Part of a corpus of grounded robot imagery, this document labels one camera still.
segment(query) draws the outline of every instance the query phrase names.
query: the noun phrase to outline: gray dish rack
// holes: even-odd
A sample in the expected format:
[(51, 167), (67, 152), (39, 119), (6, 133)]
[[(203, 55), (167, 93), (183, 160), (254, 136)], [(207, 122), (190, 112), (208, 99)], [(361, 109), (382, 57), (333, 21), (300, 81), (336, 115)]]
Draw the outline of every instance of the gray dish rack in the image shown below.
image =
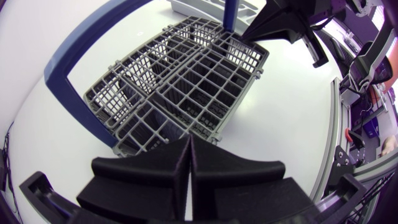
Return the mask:
[(220, 23), (188, 17), (116, 61), (83, 98), (118, 139), (119, 156), (188, 133), (217, 143), (267, 56)]

